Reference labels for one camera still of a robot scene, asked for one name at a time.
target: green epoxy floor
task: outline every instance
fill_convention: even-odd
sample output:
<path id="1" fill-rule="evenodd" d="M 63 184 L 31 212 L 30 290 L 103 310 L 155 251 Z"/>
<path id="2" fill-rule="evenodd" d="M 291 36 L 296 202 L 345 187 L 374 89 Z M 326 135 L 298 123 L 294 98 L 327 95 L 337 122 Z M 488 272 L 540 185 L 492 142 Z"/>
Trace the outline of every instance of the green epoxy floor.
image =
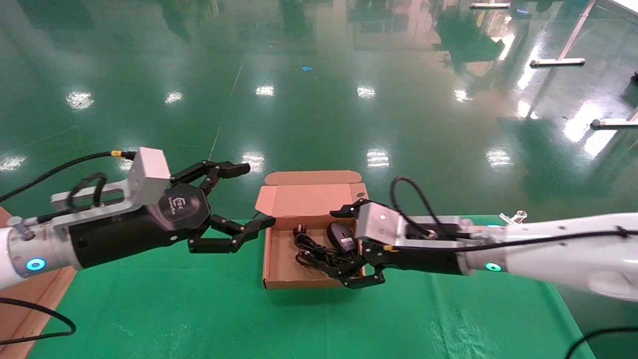
<path id="1" fill-rule="evenodd" d="M 586 1 L 470 2 L 1 1 L 0 192 L 86 153 L 148 146 L 173 171 L 251 162 L 211 195 L 232 218 L 252 216 L 266 174 L 320 169 L 360 172 L 385 202 L 410 176 L 439 214 L 637 211 L 638 133 L 588 123 L 638 105 L 638 26 L 594 8 L 570 52 L 586 65 L 533 70 Z M 126 166 L 78 166 L 4 207 L 48 213 L 52 193 L 98 170 L 119 180 Z M 638 323 L 634 304 L 562 293 L 584 332 Z M 637 349 L 629 335 L 591 346 Z"/>

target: yellow connector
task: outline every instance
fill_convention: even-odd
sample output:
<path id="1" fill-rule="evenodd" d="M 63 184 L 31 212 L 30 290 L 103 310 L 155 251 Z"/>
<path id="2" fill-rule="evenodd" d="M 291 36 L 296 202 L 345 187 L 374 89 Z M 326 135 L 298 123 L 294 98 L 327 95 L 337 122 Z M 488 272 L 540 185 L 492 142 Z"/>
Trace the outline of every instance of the yellow connector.
<path id="1" fill-rule="evenodd" d="M 383 250 L 386 252 L 398 252 L 398 250 L 394 249 L 391 245 L 384 245 Z"/>

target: blue led ring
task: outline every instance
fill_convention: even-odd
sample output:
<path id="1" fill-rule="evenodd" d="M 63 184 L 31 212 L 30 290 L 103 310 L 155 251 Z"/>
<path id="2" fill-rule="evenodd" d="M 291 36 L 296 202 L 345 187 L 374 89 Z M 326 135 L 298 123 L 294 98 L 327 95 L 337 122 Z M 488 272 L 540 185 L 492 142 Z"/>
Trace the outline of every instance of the blue led ring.
<path id="1" fill-rule="evenodd" d="M 45 265 L 47 265 L 47 262 L 45 262 L 44 259 L 34 258 L 34 259 L 30 259 L 27 262 L 27 269 L 30 271 L 38 271 L 38 270 L 42 270 L 42 268 L 44 268 Z"/>

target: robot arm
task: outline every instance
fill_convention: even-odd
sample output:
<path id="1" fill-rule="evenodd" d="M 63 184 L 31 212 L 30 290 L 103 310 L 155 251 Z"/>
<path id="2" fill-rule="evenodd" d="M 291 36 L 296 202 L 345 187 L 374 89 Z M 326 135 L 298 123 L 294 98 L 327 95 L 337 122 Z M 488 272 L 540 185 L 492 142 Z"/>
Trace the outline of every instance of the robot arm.
<path id="1" fill-rule="evenodd" d="M 399 268 L 431 273 L 472 275 L 476 270 L 507 272 L 596 294 L 638 302 L 638 213 L 619 213 L 506 227 L 476 226 L 455 216 L 439 217 L 450 233 L 446 238 L 432 217 L 412 217 L 429 236 L 417 231 L 398 212 L 375 202 L 359 200 L 333 211 L 335 217 L 357 217 L 355 237 L 360 257 L 335 275 L 347 287 L 385 282 L 382 270 Z M 498 247 L 500 243 L 578 237 L 585 232 L 613 233 L 530 245 Z M 481 246 L 496 248 L 485 249 Z M 365 264 L 375 268 L 366 277 L 353 274 Z"/>
<path id="2" fill-rule="evenodd" d="M 171 175 L 161 150 L 140 148 L 128 177 L 101 189 L 118 199 L 71 210 L 69 192 L 55 194 L 57 213 L 13 217 L 10 227 L 0 229 L 0 289 L 46 271 L 69 265 L 81 270 L 182 240 L 191 253 L 234 253 L 275 219 L 241 225 L 211 215 L 207 196 L 220 179 L 249 170 L 248 164 L 202 161 Z M 190 185 L 201 177 L 198 187 Z M 85 188 L 72 197 L 91 198 L 94 191 Z M 230 238 L 201 238 L 210 227 Z"/>

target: black cable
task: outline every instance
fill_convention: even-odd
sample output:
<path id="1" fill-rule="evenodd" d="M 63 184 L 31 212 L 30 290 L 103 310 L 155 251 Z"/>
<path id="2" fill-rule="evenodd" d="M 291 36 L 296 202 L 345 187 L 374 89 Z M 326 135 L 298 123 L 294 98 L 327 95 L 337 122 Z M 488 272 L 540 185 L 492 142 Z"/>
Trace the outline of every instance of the black cable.
<path id="1" fill-rule="evenodd" d="M 59 165 L 55 168 L 53 168 L 52 170 L 50 170 L 49 172 L 46 172 L 44 174 L 42 174 L 41 176 L 37 177 L 36 179 L 32 180 L 31 182 L 27 183 L 26 185 L 20 186 L 18 188 L 16 188 L 15 190 L 12 190 L 11 192 L 8 192 L 7 194 L 4 194 L 2 196 L 0 196 L 0 202 L 4 202 L 7 199 L 13 197 L 14 195 L 17 195 L 19 193 L 22 193 L 26 190 L 28 190 L 29 188 L 37 185 L 38 183 L 44 181 L 45 179 L 53 176 L 54 174 L 67 169 L 73 165 L 77 165 L 79 163 L 88 161 L 88 160 L 93 160 L 95 158 L 100 158 L 100 157 L 121 157 L 121 158 L 125 158 L 127 160 L 133 160 L 135 158 L 135 154 L 137 152 L 134 151 L 109 151 L 109 152 L 97 152 L 97 153 L 93 153 L 91 155 L 86 155 L 86 156 L 82 156 L 82 157 L 78 157 L 72 161 L 66 162 L 62 165 Z"/>
<path id="2" fill-rule="evenodd" d="M 303 266 L 316 268 L 327 265 L 339 268 L 350 262 L 348 258 L 341 257 L 336 249 L 317 244 L 305 233 L 295 235 L 295 245 L 303 250 L 295 256 L 297 263 Z"/>
<path id="3" fill-rule="evenodd" d="M 443 226 L 443 223 L 441 223 L 439 218 L 434 214 L 434 210 L 432 209 L 432 206 L 430 206 L 430 203 L 427 201 L 426 195 L 423 193 L 419 185 L 416 184 L 416 182 L 414 182 L 411 178 L 408 178 L 405 176 L 398 176 L 392 180 L 392 184 L 390 185 L 390 201 L 392 202 L 392 205 L 394 206 L 394 210 L 397 211 L 401 215 L 401 217 L 403 217 L 403 219 L 405 219 L 406 222 L 408 222 L 414 229 L 421 232 L 421 234 L 425 234 L 426 236 L 430 235 L 430 233 L 427 230 L 425 230 L 418 223 L 410 219 L 410 217 L 408 217 L 408 215 L 405 214 L 405 212 L 401 209 L 401 207 L 399 207 L 399 203 L 397 203 L 397 195 L 396 195 L 397 184 L 399 184 L 399 182 L 407 182 L 410 186 L 412 186 L 412 188 L 414 188 L 414 191 L 416 191 L 417 194 L 419 195 L 419 198 L 421 198 L 421 202 L 423 202 L 423 205 L 425 205 L 427 212 L 430 214 L 430 216 L 432 216 L 432 219 L 434 219 L 434 222 L 436 223 L 436 226 L 439 228 L 441 233 L 443 233 L 446 238 L 452 239 L 451 234 Z"/>
<path id="4" fill-rule="evenodd" d="M 24 337 L 24 338 L 18 338 L 18 339 L 8 339 L 8 340 L 0 340 L 0 346 L 4 346 L 7 344 L 15 344 L 15 343 L 22 343 L 22 342 L 30 342 L 32 340 L 39 340 L 39 339 L 47 339 L 47 338 L 54 338 L 54 337 L 66 337 L 69 335 L 73 335 L 73 333 L 75 333 L 76 330 L 76 326 L 75 323 L 70 320 L 69 318 L 63 316 L 62 314 L 51 310 L 49 308 L 43 307 L 39 304 L 35 304 L 35 303 L 29 303 L 29 302 L 25 302 L 24 300 L 18 300 L 18 299 L 11 299 L 11 298 L 0 298 L 0 303 L 3 304 L 9 304 L 9 305 L 16 305 L 18 307 L 24 307 L 24 308 L 29 308 L 29 309 L 33 309 L 33 310 L 37 310 L 38 312 L 42 312 L 44 314 L 48 314 L 54 318 L 58 318 L 60 319 L 60 321 L 62 321 L 64 324 L 69 326 L 69 331 L 68 332 L 57 332 L 57 333 L 48 333 L 48 334 L 40 334 L 40 335 L 34 335 L 32 337 Z"/>
<path id="5" fill-rule="evenodd" d="M 619 328 L 604 328 L 604 329 L 594 330 L 593 332 L 590 332 L 587 335 L 584 335 L 579 340 L 575 341 L 569 347 L 569 350 L 567 351 L 567 354 L 565 355 L 565 359 L 570 359 L 572 355 L 574 355 L 574 353 L 576 352 L 576 349 L 578 349 L 578 347 L 581 346 L 581 344 L 583 344 L 587 340 L 594 339 L 595 337 L 599 337 L 605 334 L 618 334 L 618 333 L 638 333 L 638 326 L 626 326 L 626 327 L 619 327 Z"/>
<path id="6" fill-rule="evenodd" d="M 102 172 L 96 172 L 87 178 L 84 178 L 80 183 L 75 185 L 69 195 L 66 196 L 66 207 L 72 211 L 75 211 L 77 207 L 75 206 L 75 195 L 78 194 L 81 190 L 87 188 L 93 181 L 98 180 L 98 184 L 95 186 L 95 191 L 93 191 L 93 206 L 100 207 L 101 197 L 102 197 L 102 189 L 104 185 L 107 184 L 108 178 L 106 174 Z"/>
<path id="7" fill-rule="evenodd" d="M 418 223 L 416 223 L 412 219 L 410 219 L 408 217 L 408 215 L 406 215 L 405 212 L 399 207 L 399 204 L 396 201 L 396 186 L 397 186 L 397 184 L 399 182 L 407 182 L 407 183 L 409 183 L 412 186 L 412 188 L 414 188 L 414 190 L 419 194 L 419 197 L 421 198 L 421 201 L 425 205 L 425 207 L 427 209 L 427 212 L 434 219 L 434 222 L 436 223 L 437 228 L 445 236 L 447 236 L 449 239 L 469 238 L 469 236 L 467 234 L 464 234 L 464 233 L 449 233 L 446 230 L 446 228 L 443 226 L 443 223 L 441 223 L 439 218 L 434 214 L 434 211 L 432 210 L 432 207 L 428 203 L 428 201 L 426 199 L 426 196 L 424 195 L 424 193 L 421 190 L 421 188 L 419 187 L 419 185 L 416 184 L 416 182 L 414 182 L 412 179 L 404 177 L 404 176 L 395 177 L 392 180 L 392 185 L 390 186 L 390 200 L 392 201 L 392 205 L 394 206 L 394 209 L 414 229 L 416 229 L 418 232 L 420 232 L 422 234 L 425 234 L 425 235 L 429 236 L 429 232 L 427 230 L 425 230 Z M 513 246 L 518 246 L 518 245 L 531 245 L 531 244 L 539 244 L 539 243 L 549 243 L 549 242 L 554 242 L 554 241 L 574 240 L 574 239 L 587 238 L 587 237 L 619 236 L 620 238 L 627 238 L 630 235 L 638 235 L 638 231 L 627 231 L 626 229 L 624 229 L 624 228 L 622 228 L 620 226 L 617 226 L 616 228 L 617 228 L 616 231 L 598 231 L 598 232 L 574 233 L 574 234 L 566 234 L 566 235 L 563 235 L 563 236 L 534 238 L 534 239 L 531 239 L 531 240 L 510 241 L 510 242 L 503 242 L 503 243 L 477 245 L 477 246 L 474 246 L 474 247 L 461 247 L 461 248 L 414 247 L 413 249 L 415 249 L 415 250 L 430 250 L 430 251 L 436 251 L 436 252 L 476 252 L 478 250 L 487 250 L 487 249 L 502 248 L 502 247 L 513 247 Z"/>
<path id="8" fill-rule="evenodd" d="M 576 240 L 579 238 L 587 238 L 587 237 L 619 236 L 621 238 L 625 238 L 628 235 L 632 235 L 632 236 L 638 235 L 638 231 L 626 231 L 622 229 L 621 227 L 618 227 L 618 228 L 619 229 L 617 231 L 574 233 L 574 234 L 566 234 L 564 236 L 554 236 L 554 237 L 546 237 L 546 238 L 534 238 L 532 240 L 493 243 L 493 244 L 477 245 L 474 247 L 461 247 L 461 248 L 414 247 L 413 249 L 432 250 L 437 252 L 476 252 L 478 250 L 486 250 L 486 249 L 494 249 L 494 248 L 502 248 L 502 247 L 514 247 L 517 245 L 549 243 L 554 241 Z"/>

